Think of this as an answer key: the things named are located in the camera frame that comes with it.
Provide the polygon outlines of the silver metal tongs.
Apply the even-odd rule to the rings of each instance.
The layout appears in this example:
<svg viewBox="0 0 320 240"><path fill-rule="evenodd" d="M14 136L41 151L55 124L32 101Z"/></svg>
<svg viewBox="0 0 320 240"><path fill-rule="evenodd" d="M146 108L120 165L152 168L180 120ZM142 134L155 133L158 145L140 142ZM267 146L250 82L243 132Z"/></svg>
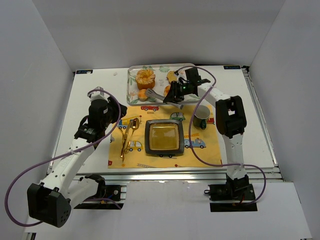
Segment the silver metal tongs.
<svg viewBox="0 0 320 240"><path fill-rule="evenodd" d="M148 96L149 98L152 97L152 98L158 99L158 100L160 100L160 101L162 101L162 102L164 102L164 99L165 99L164 96L162 96L162 95L160 95L160 94L157 94L157 93L156 93L153 89L151 89L151 88L148 88L148 89L146 90L145 95ZM180 110L182 110L183 107L184 107L182 104L180 104L180 103L174 103L174 102L166 102L165 104L174 106L174 107L176 107L176 108L178 108L178 109L180 109Z"/></svg>

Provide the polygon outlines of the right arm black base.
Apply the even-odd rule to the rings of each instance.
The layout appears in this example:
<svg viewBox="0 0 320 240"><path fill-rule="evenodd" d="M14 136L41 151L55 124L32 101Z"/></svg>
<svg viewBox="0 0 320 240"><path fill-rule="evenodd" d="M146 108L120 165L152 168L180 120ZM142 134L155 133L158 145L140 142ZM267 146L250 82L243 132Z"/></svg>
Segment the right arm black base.
<svg viewBox="0 0 320 240"><path fill-rule="evenodd" d="M212 213L257 212L257 204L250 203L256 199L252 184L248 187L232 192L226 184L211 184L203 193L209 197Z"/></svg>

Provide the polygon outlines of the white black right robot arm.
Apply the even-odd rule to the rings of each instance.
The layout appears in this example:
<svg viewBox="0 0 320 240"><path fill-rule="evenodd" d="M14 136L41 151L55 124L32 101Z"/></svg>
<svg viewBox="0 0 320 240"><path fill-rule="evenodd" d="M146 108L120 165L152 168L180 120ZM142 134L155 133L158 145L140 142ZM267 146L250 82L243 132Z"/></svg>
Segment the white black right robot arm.
<svg viewBox="0 0 320 240"><path fill-rule="evenodd" d="M215 126L223 138L226 151L226 182L211 185L206 194L212 201L241 201L250 185L243 156L247 119L242 98L218 90L215 80L209 81L199 75L198 67L185 66L183 70L185 75L181 75L179 70L173 72L174 80L164 102L180 103L186 95L193 94L215 108Z"/></svg>

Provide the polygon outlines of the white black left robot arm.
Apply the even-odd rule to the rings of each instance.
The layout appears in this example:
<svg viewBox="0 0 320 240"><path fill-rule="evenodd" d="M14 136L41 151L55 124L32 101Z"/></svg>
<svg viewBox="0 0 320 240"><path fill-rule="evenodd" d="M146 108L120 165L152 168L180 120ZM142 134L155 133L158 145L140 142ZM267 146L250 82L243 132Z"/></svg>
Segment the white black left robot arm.
<svg viewBox="0 0 320 240"><path fill-rule="evenodd" d="M110 124L127 114L127 107L114 99L94 99L74 135L70 155L62 157L58 164L38 184L27 189L29 216L43 223L62 227L71 210L86 199L102 199L107 192L105 179L97 174L82 177L71 185L81 166L98 147L98 140L105 136Z"/></svg>

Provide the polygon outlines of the small round bun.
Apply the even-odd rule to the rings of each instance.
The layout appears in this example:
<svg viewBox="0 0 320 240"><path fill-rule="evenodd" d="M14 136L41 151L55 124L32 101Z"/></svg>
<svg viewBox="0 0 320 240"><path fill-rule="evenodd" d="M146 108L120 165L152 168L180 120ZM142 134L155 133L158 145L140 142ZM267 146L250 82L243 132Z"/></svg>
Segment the small round bun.
<svg viewBox="0 0 320 240"><path fill-rule="evenodd" d="M141 89L137 96L138 96L138 99L141 101L141 102L145 102L147 99L148 99L148 96L146 95L146 89Z"/></svg>

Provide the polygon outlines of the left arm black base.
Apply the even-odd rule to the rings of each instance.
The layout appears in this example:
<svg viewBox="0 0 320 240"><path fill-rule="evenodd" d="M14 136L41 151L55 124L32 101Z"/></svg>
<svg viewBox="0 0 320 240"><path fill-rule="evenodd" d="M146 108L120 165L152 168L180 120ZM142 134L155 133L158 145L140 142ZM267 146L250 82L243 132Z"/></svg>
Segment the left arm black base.
<svg viewBox="0 0 320 240"><path fill-rule="evenodd" d="M126 199L127 187L119 184L108 184L104 177L97 174L90 174L81 177L78 183L92 183L95 189L94 194L86 195L86 198L74 209L82 210L121 210Z"/></svg>

